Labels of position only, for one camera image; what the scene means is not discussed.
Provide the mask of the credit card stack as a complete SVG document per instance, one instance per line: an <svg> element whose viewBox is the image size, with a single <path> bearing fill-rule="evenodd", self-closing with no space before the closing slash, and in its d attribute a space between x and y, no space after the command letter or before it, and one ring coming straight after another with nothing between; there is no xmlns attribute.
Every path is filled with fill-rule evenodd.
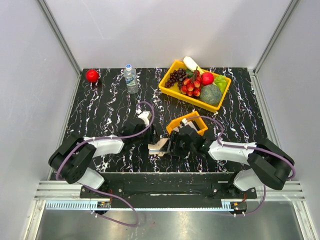
<svg viewBox="0 0 320 240"><path fill-rule="evenodd" d="M198 126L198 124L196 123L196 121L191 120L188 122L189 125L195 130L195 131L199 131L201 128Z"/></svg>

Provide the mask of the small yellow card bin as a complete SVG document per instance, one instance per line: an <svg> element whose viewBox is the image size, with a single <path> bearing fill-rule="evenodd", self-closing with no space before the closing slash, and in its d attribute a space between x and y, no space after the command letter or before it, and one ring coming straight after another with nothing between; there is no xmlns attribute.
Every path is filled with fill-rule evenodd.
<svg viewBox="0 0 320 240"><path fill-rule="evenodd" d="M175 118L172 120L167 126L166 130L169 134L172 131L179 132L179 130L184 126L190 126L189 121L196 121L198 126L200 127L199 131L196 131L199 135L203 136L205 131L208 130L205 122L200 118L200 115L197 111L193 111L181 117Z"/></svg>

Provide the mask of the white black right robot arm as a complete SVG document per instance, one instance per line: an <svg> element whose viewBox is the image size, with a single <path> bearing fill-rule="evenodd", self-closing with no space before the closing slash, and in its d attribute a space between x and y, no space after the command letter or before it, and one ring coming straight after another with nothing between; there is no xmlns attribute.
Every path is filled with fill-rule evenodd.
<svg viewBox="0 0 320 240"><path fill-rule="evenodd" d="M227 186L233 198L262 185L280 191L295 175L294 160L269 139L251 143L222 142L205 138L185 125L170 132L167 144L164 150L173 156L185 157L193 153L207 160L248 165L250 168L237 172Z"/></svg>

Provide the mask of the beige leather card holder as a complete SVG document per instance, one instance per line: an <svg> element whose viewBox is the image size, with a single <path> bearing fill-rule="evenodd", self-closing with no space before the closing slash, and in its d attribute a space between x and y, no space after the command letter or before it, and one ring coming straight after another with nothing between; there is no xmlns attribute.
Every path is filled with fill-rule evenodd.
<svg viewBox="0 0 320 240"><path fill-rule="evenodd" d="M156 144L148 144L148 154L163 157L168 153L164 148L167 141L168 138L161 138Z"/></svg>

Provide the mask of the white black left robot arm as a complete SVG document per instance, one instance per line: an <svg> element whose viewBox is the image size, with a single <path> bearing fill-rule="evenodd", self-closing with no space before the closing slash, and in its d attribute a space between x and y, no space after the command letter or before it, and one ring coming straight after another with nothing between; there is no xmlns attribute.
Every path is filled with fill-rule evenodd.
<svg viewBox="0 0 320 240"><path fill-rule="evenodd" d="M152 119L152 112L145 110L136 118L126 121L118 136L112 134L94 138L71 134L51 155L48 164L68 184L86 185L96 197L102 198L107 195L109 186L100 173L89 167L90 162L103 155L119 154L139 142L154 144L156 130Z"/></svg>

